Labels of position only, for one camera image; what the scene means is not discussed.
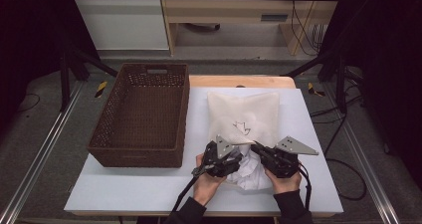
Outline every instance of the basket handle hole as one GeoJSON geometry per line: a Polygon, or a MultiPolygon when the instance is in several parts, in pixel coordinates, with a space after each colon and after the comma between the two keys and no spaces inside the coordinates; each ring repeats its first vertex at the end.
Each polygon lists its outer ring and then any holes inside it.
{"type": "Polygon", "coordinates": [[[167,74],[168,71],[167,70],[162,70],[162,69],[148,69],[146,70],[149,74],[167,74]]]}

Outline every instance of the black curtain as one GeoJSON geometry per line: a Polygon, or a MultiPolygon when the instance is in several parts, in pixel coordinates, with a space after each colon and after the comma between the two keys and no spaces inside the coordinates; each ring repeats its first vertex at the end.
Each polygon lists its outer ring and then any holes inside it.
{"type": "Polygon", "coordinates": [[[75,0],[0,0],[0,11],[2,131],[26,96],[28,84],[60,69],[65,46],[59,35],[91,57],[100,57],[75,0]],[[40,11],[41,4],[51,12],[40,11]],[[53,26],[60,26],[61,34],[53,26]]]}
{"type": "MultiPolygon", "coordinates": [[[[338,3],[322,53],[363,1],[338,3]]],[[[422,189],[422,0],[369,0],[357,18],[343,41],[345,64],[362,69],[362,92],[385,143],[422,189]]],[[[334,69],[322,68],[331,75],[334,69]]]]}

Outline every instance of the white panel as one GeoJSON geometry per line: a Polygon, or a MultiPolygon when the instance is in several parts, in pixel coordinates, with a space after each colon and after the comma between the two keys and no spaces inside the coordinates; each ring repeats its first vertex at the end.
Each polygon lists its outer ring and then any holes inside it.
{"type": "Polygon", "coordinates": [[[159,0],[76,0],[97,50],[168,50],[159,0]]]}

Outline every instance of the human hand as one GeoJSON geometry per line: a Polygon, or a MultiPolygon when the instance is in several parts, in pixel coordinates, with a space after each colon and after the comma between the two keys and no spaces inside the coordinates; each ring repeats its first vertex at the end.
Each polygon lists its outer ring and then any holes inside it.
{"type": "MultiPolygon", "coordinates": [[[[196,166],[200,166],[204,153],[196,156],[196,166]]],[[[226,180],[227,177],[213,177],[208,173],[203,173],[199,176],[193,186],[193,199],[205,206],[214,196],[220,184],[226,180]]]]}
{"type": "Polygon", "coordinates": [[[299,190],[302,177],[298,171],[290,178],[278,178],[267,168],[265,168],[265,174],[267,174],[273,183],[275,194],[299,190]]]}

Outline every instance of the desk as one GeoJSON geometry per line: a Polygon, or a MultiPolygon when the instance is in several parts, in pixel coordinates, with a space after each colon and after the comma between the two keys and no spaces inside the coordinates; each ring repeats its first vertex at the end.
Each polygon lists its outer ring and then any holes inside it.
{"type": "MultiPolygon", "coordinates": [[[[178,194],[191,179],[195,156],[204,151],[208,136],[207,92],[232,96],[250,96],[266,92],[280,94],[280,137],[290,135],[319,151],[319,156],[300,155],[308,169],[313,186],[310,210],[313,216],[341,213],[342,207],[331,175],[317,140],[301,90],[295,89],[291,78],[280,77],[199,77],[191,76],[191,89],[186,118],[186,137],[183,164],[180,168],[104,168],[89,155],[80,177],[66,204],[65,210],[76,215],[168,215],[178,194]],[[279,88],[216,88],[205,86],[216,79],[233,87],[279,84],[279,88]]],[[[301,184],[305,200],[306,182],[301,184]]],[[[245,191],[223,183],[207,205],[206,216],[278,216],[280,210],[271,188],[245,191]]]]}
{"type": "Polygon", "coordinates": [[[161,0],[161,4],[171,55],[174,55],[180,23],[280,24],[289,52],[295,55],[300,48],[300,42],[308,42],[304,40],[306,36],[304,30],[308,31],[310,24],[328,24],[337,3],[297,1],[296,12],[304,28],[300,26],[298,19],[294,18],[293,21],[291,19],[292,1],[161,0]]]}

